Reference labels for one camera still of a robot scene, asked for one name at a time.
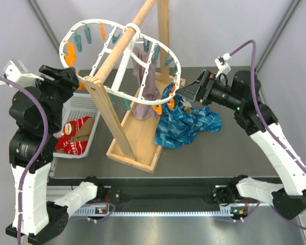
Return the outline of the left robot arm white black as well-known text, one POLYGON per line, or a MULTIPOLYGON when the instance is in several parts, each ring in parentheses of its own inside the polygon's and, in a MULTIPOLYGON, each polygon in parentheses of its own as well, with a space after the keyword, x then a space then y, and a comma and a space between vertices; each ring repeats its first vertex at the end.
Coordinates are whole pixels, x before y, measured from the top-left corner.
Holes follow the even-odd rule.
POLYGON ((65 196, 48 201, 48 174, 55 146, 55 134, 62 128, 63 105, 79 87, 73 67, 39 68, 42 76, 34 85, 17 86, 9 115, 17 131, 9 143, 9 162, 15 181, 15 218, 6 234, 30 244, 45 244, 60 235, 69 218, 89 201, 101 202, 106 195, 93 177, 82 181, 65 196))

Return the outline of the brown sock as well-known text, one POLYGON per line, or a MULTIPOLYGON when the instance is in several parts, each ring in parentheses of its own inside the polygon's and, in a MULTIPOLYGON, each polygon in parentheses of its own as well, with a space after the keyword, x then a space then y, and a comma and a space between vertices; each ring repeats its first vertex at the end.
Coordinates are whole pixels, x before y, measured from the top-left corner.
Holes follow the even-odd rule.
POLYGON ((94 125, 94 121, 95 120, 92 117, 88 116, 72 121, 74 124, 71 141, 77 142, 88 140, 94 125))

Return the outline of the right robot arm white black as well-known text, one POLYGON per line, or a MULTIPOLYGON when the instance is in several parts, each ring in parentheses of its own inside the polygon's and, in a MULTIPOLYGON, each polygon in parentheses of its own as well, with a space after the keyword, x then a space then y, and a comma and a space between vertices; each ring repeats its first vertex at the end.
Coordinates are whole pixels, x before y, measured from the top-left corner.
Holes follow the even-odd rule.
POLYGON ((234 111, 236 123, 264 152, 281 183, 259 181, 246 175, 232 178, 214 199, 223 203, 255 199, 273 207, 283 218, 292 220, 306 210, 306 167, 294 152, 277 117, 258 100, 260 81, 254 72, 240 70, 232 84, 222 83, 224 74, 204 70, 193 83, 175 93, 207 106, 217 103, 234 111))

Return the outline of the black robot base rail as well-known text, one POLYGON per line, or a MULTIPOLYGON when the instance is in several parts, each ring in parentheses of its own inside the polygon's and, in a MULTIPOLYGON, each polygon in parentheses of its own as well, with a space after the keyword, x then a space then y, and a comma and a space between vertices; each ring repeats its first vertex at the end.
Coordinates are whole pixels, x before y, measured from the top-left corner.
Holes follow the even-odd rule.
POLYGON ((111 203, 116 212, 218 211, 245 198, 231 178, 85 178, 98 184, 90 204, 111 203))

